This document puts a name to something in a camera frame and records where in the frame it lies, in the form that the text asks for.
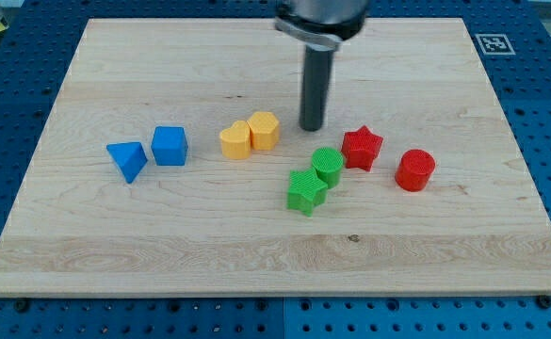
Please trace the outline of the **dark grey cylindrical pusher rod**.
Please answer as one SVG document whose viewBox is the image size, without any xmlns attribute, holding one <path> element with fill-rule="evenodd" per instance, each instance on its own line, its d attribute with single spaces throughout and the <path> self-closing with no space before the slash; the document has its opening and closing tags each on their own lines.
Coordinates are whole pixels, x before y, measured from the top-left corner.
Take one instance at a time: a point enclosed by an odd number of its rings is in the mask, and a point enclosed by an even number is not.
<svg viewBox="0 0 551 339">
<path fill-rule="evenodd" d="M 319 130 L 325 121 L 334 50 L 306 44 L 300 92 L 300 127 Z"/>
</svg>

